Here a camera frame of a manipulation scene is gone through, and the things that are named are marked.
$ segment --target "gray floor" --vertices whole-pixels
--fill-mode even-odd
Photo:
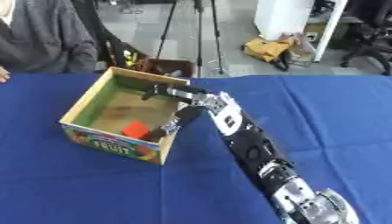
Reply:
[[[218,75],[214,26],[209,1],[203,18],[203,76]],[[304,68],[294,66],[288,73],[244,55],[240,46],[258,35],[253,20],[257,0],[217,0],[219,28],[226,76],[247,74],[376,74],[379,66],[370,59],[354,59],[349,68],[339,67],[344,52],[328,50],[320,63]],[[139,50],[156,55],[160,36],[165,28],[170,4],[145,4],[134,6],[141,13],[121,14],[117,6],[102,4],[99,12],[104,24],[120,39],[130,42]],[[163,58],[195,61],[197,55],[197,16],[192,0],[179,0],[172,21]]]

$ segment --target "robotic arm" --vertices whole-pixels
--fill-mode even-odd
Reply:
[[[353,208],[331,189],[314,192],[268,139],[264,131],[227,93],[219,95],[189,86],[157,84],[144,100],[168,95],[188,104],[149,138],[170,135],[207,110],[241,169],[261,191],[285,224],[358,224]]]

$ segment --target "chair wheel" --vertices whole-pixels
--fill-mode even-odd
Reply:
[[[340,64],[341,67],[350,67],[350,62],[344,61]]]

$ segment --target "tripod leg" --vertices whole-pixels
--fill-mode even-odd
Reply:
[[[161,44],[159,46],[159,50],[157,51],[157,60],[156,60],[156,62],[159,61],[159,58],[160,58],[161,53],[162,53],[162,50],[164,49],[164,44],[165,44],[165,41],[166,41],[166,38],[167,38],[167,32],[169,31],[170,25],[172,23],[174,10],[176,9],[176,6],[177,6],[177,1],[178,0],[173,1],[173,5],[171,6],[169,18],[167,19],[166,27],[164,28],[164,34],[161,36]]]
[[[221,33],[218,28],[218,17],[217,17],[215,0],[211,0],[211,5],[213,7],[213,28],[215,29],[214,32],[215,32],[216,50],[218,53],[219,73],[223,74],[221,42],[220,42]]]
[[[203,8],[199,9],[199,37],[198,37],[198,78],[201,78],[201,68],[203,67],[202,40],[203,39]]]

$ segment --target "gray sweater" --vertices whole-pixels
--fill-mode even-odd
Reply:
[[[69,0],[17,0],[0,19],[0,66],[11,73],[91,73],[95,43]]]

